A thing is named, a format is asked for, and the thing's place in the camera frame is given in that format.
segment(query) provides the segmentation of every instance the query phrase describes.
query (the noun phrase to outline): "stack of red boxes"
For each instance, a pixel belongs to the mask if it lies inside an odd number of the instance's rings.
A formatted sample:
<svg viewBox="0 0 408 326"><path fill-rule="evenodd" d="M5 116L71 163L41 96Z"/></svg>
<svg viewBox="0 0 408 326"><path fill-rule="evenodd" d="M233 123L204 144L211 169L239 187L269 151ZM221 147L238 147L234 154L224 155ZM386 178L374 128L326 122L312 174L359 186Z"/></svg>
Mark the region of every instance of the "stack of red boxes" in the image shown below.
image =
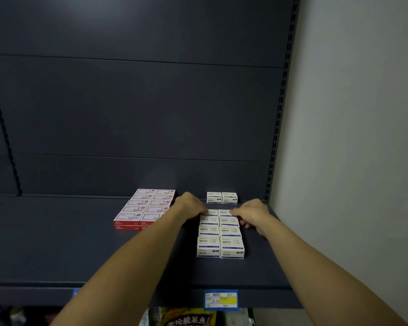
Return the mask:
<svg viewBox="0 0 408 326"><path fill-rule="evenodd" d="M175 190L137 189L114 219L116 230L143 230L162 216L174 200Z"/></svg>

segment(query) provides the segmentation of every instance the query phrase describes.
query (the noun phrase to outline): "person's left hand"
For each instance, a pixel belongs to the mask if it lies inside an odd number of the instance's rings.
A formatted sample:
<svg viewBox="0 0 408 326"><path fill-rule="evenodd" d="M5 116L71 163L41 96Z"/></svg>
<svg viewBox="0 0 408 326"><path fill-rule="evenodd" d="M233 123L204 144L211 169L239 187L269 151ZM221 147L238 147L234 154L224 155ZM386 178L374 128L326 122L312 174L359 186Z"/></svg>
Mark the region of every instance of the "person's left hand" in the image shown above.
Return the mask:
<svg viewBox="0 0 408 326"><path fill-rule="evenodd" d="M186 219L190 219L199 213L205 213L208 210L201 200L190 192L185 192L182 196L177 197L173 207L175 206L182 209Z"/></svg>

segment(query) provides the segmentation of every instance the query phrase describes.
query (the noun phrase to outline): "yellow label section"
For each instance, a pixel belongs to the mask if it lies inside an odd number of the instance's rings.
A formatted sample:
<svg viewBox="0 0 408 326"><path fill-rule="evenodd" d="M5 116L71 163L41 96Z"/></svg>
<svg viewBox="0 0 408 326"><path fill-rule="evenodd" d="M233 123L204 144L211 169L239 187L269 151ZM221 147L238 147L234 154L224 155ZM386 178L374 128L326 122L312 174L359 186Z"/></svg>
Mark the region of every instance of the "yellow label section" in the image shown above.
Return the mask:
<svg viewBox="0 0 408 326"><path fill-rule="evenodd" d="M237 304L237 297L221 297L221 304Z"/></svg>

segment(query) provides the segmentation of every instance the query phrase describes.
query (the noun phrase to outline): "forearm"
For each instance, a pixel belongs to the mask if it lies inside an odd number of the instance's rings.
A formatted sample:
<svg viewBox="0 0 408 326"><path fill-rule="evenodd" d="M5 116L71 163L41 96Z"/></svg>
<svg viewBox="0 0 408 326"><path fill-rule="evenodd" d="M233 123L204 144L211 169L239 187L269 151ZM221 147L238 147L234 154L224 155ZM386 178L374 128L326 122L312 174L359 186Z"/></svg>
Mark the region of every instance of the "forearm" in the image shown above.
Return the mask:
<svg viewBox="0 0 408 326"><path fill-rule="evenodd" d="M172 206L124 244L92 276L54 325L137 325L168 262L184 221Z"/></svg>
<svg viewBox="0 0 408 326"><path fill-rule="evenodd" d="M292 288L316 325L406 325L368 287L277 219L262 225Z"/></svg>

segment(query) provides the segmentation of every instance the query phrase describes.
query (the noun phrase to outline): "person's right hand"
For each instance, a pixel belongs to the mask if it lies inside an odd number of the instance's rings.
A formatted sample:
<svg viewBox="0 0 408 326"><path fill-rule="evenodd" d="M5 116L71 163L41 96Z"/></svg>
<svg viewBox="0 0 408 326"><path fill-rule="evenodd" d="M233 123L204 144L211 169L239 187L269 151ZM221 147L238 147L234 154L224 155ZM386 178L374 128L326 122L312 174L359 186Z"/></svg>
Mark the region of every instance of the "person's right hand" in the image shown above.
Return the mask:
<svg viewBox="0 0 408 326"><path fill-rule="evenodd" d="M245 225L245 228L249 229L252 225L257 228L259 234L264 235L263 227L266 226L266 222L275 219L271 214L267 206L260 201L260 199L254 199L245 202L240 208L233 208L230 210L230 214L233 216L239 216L240 225Z"/></svg>

